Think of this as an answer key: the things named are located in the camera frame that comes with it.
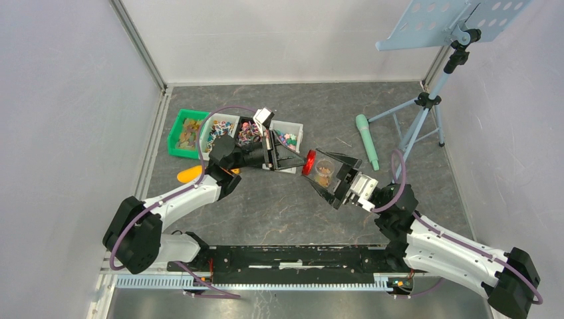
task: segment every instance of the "red lid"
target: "red lid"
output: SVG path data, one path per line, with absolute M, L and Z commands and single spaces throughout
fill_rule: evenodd
M 315 161 L 315 155 L 316 153 L 314 150 L 309 150 L 309 152 L 307 153 L 305 165 L 301 169 L 301 175 L 309 175 L 309 172 L 313 167 L 313 162 Z

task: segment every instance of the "light blue music stand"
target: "light blue music stand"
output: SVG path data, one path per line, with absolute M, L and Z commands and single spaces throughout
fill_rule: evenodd
M 493 41 L 531 2 L 532 0 L 412 0 L 392 34 L 385 41 L 377 42 L 376 48 L 388 51 L 450 45 L 455 52 L 430 93 L 423 92 L 417 98 L 373 116 L 368 119 L 368 123 L 392 114 L 401 139 L 398 149 L 404 152 L 405 160 L 416 142 L 432 134 L 438 133 L 439 146 L 444 146 L 439 105 L 441 99 L 438 95 L 443 85 L 454 69 L 467 61 L 469 52 L 466 52 L 466 48 L 471 43 Z M 422 108 L 407 133 L 402 135 L 396 112 L 413 104 Z M 417 138 L 432 108 L 435 109 L 436 129 Z M 367 142 L 365 140 L 364 144 L 369 160 L 377 159 L 375 149 L 370 147 L 373 142 Z M 399 177 L 400 172 L 401 167 L 398 167 L 396 177 Z

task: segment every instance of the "tripod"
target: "tripod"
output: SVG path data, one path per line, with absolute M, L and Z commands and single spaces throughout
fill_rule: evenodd
M 398 149 L 404 152 L 405 160 L 407 160 L 407 157 L 409 156 L 409 153 L 411 152 L 411 149 L 413 148 L 413 145 L 416 142 L 419 142 L 420 140 L 423 140 L 424 138 L 432 134 L 438 133 L 439 146 L 440 147 L 444 146 L 444 134 L 442 131 L 442 119 L 441 119 L 440 105 L 439 105 L 441 103 L 441 98 L 438 94 L 441 91 L 442 87 L 445 85 L 446 81 L 448 80 L 448 77 L 454 72 L 454 69 L 456 69 L 456 67 L 459 65 L 464 65 L 466 61 L 468 61 L 468 55 L 470 54 L 469 52 L 466 51 L 468 46 L 470 46 L 470 44 L 476 41 L 479 41 L 482 35 L 482 32 L 479 29 L 470 29 L 470 30 L 466 30 L 465 32 L 470 35 L 469 43 L 463 45 L 458 41 L 454 41 L 450 45 L 455 51 L 454 53 L 451 54 L 448 62 L 446 63 L 446 66 L 443 69 L 442 76 L 440 77 L 439 81 L 437 82 L 437 85 L 435 85 L 431 93 L 422 92 L 421 94 L 419 94 L 417 98 L 413 100 L 409 100 L 403 104 L 396 106 L 395 108 L 389 109 L 381 114 L 378 114 L 368 119 L 368 123 L 373 123 L 374 121 L 380 118 L 392 114 L 392 116 L 394 117 L 394 121 L 396 123 L 396 128 L 398 130 L 401 139 Z M 396 112 L 412 104 L 421 106 L 421 110 L 419 110 L 419 113 L 415 117 L 415 120 L 409 127 L 407 133 L 402 136 L 402 131 L 400 129 L 400 124 L 398 122 L 398 117 L 396 115 Z M 435 115 L 437 119 L 436 129 L 425 134 L 420 138 L 417 138 L 421 130 L 421 127 L 423 126 L 423 123 L 427 118 L 427 115 L 429 115 L 429 112 L 433 107 L 435 107 Z M 400 172 L 401 172 L 401 167 L 398 167 L 396 171 L 396 177 L 399 177 Z

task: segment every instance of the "tripod leg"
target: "tripod leg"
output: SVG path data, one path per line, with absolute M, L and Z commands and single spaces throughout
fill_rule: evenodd
M 437 128 L 439 129 L 439 146 L 443 147 L 444 146 L 444 133 L 442 132 L 442 117 L 441 117 L 441 111 L 440 111 L 439 105 L 435 106 L 435 117 L 437 119 Z
M 403 103 L 403 104 L 400 104 L 400 105 L 396 106 L 395 108 L 391 108 L 391 109 L 389 109 L 389 110 L 387 110 L 387 111 L 385 111 L 385 112 L 382 112 L 382 113 L 380 113 L 380 114 L 378 114 L 378 115 L 376 115 L 376 116 L 373 116 L 373 117 L 371 117 L 371 118 L 368 119 L 368 123 L 372 123 L 373 121 L 375 121 L 375 120 L 377 120 L 377 119 L 379 119 L 379 118 L 383 118 L 384 116 L 386 116 L 386 115 L 388 115 L 388 114 L 395 113 L 395 112 L 397 112 L 397 111 L 399 111 L 399 110 L 405 108 L 406 106 L 409 106 L 409 105 L 415 103 L 415 101 L 416 101 L 416 100 L 409 100 L 409 101 L 407 101 L 407 102 L 405 102 L 405 103 Z
M 419 121 L 413 122 L 413 124 L 416 124 L 416 127 L 415 127 L 415 130 L 413 131 L 413 134 L 411 135 L 411 138 L 409 139 L 409 144 L 407 144 L 407 148 L 404 152 L 404 160 L 406 160 L 406 161 L 407 161 L 407 157 L 409 156 L 409 153 L 411 152 L 411 149 L 413 148 L 413 144 L 415 144 L 415 140 L 417 140 L 417 135 L 419 135 L 419 131 L 421 130 L 421 127 L 423 126 L 423 122 L 425 122 L 425 118 L 427 118 L 427 114 L 429 114 L 429 109 L 428 108 L 422 108 L 419 113 L 420 113 L 420 116 L 418 114 Z M 400 177 L 401 171 L 402 171 L 402 167 L 400 165 L 400 167 L 398 167 L 398 169 L 396 170 L 396 179 L 398 179 Z
M 409 130 L 407 131 L 406 135 L 404 135 L 404 137 L 402 138 L 402 141 L 398 146 L 398 149 L 400 151 L 405 151 L 406 144 L 410 140 L 411 135 L 413 135 L 413 132 L 415 132 L 415 127 L 419 123 L 419 119 L 421 118 L 422 114 L 423 114 L 423 109 L 419 110 L 419 113 L 417 113 L 417 116 L 413 120 L 413 123 L 411 123 L 411 126 L 409 127 Z

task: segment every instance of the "white box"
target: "white box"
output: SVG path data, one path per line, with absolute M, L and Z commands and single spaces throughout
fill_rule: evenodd
M 283 134 L 296 135 L 296 152 L 299 153 L 299 146 L 303 138 L 303 124 L 272 120 L 270 122 L 270 130 L 278 130 Z M 297 168 L 298 167 L 292 167 L 289 169 L 283 169 L 281 171 L 285 173 L 296 174 Z
M 208 148 L 208 138 L 210 136 L 210 132 L 212 131 L 213 121 L 218 121 L 218 122 L 225 121 L 231 123 L 229 136 L 234 138 L 235 131 L 237 130 L 237 125 L 239 125 L 239 116 L 216 113 L 212 115 L 211 118 L 206 122 L 204 129 L 202 130 L 202 136 L 200 137 L 200 147 L 202 148 L 202 155 L 204 157 L 204 161 L 210 160 L 210 153 L 205 152 L 205 150 L 206 148 Z

